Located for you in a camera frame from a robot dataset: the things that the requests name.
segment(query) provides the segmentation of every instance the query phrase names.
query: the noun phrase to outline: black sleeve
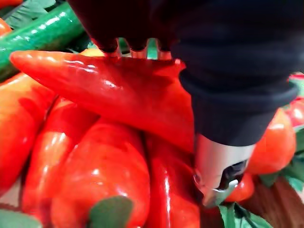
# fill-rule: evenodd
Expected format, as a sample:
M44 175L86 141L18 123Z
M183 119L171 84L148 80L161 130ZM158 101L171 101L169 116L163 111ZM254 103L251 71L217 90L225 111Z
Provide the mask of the black sleeve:
M195 130L226 145L255 144L297 88L304 67L303 0L150 0L174 31L172 55L187 66Z

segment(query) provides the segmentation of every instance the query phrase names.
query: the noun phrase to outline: red chili pepper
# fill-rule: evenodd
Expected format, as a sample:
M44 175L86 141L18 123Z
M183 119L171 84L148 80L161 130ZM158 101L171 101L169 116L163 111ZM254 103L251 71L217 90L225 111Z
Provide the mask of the red chili pepper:
M0 18L0 36L3 36L11 31L10 26L2 18Z
M183 64L43 51L18 51L11 55L11 61L88 110L192 151L191 99L178 79Z
M194 200L191 154L148 136L151 204L147 228L199 228L200 210Z
M36 139L23 190L22 210L44 225L61 178L59 169L98 115L64 98L56 101Z
M242 181L237 185L233 192L225 199L225 202L241 202L249 199L255 191L250 174L245 173Z
M90 209L112 196L129 197L134 208L128 228L144 225L150 180L139 134L101 118L70 154L52 204L56 228L83 228Z
M0 84L0 195L20 174L54 98L23 73Z

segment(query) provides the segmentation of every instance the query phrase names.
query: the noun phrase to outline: vegetable display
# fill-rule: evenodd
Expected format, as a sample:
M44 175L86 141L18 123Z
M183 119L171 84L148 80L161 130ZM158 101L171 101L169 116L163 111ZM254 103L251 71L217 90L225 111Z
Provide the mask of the vegetable display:
M124 38L120 58L83 51L96 47L68 3L22 2L0 0L0 8L22 4L5 13L9 25L0 18L0 198L22 182L18 212L0 203L0 227L205 226L193 182L191 97L179 81L185 65L156 60L156 39L148 60L126 57ZM304 85L302 74L289 80ZM300 91L277 110L241 182L208 211L225 228L271 227L236 203L255 199L258 175L269 186L285 176L303 190Z
M68 3L63 3L29 25L0 38L0 81L18 72L9 61L13 51L60 50L83 31Z

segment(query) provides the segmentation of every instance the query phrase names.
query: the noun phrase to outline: artificial vegetable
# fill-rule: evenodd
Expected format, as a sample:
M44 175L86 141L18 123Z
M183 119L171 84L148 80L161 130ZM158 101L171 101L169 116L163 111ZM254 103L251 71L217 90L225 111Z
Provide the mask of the artificial vegetable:
M50 205L60 185L60 167L98 115L59 98L38 135L23 190L22 210L44 225L50 222Z
M0 195L16 181L55 93L20 73L0 84Z
M0 36L3 36L9 32L11 32L10 26L2 18L0 18Z
M225 199L225 202L241 202L249 199L255 190L255 185L250 174L245 173L241 182L233 192Z
M88 110L154 133L185 151L193 150L190 95L178 80L183 64L41 51L15 52L11 61ZM283 168L294 146L294 131L280 109L257 144L248 171L268 173Z
M66 2L28 26L0 38L0 81L18 72L9 61L13 51L63 49L83 31L78 18Z
M268 174L287 166L295 153L295 132L282 108L279 108L249 160L247 172Z
M134 204L128 228L144 225L150 180L138 132L101 118L70 154L52 204L56 228L83 228L100 200L125 196Z
M23 0L0 0L0 9L6 6L17 6L20 5Z
M199 228L191 154L156 136L147 137L151 204L147 228Z

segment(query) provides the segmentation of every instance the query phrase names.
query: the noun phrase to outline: cucumber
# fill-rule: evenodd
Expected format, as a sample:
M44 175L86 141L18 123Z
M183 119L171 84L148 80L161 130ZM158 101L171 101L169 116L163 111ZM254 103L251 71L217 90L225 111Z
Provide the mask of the cucumber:
M17 50L62 50L84 32L67 2L45 16L0 38L0 81L18 72L9 61Z

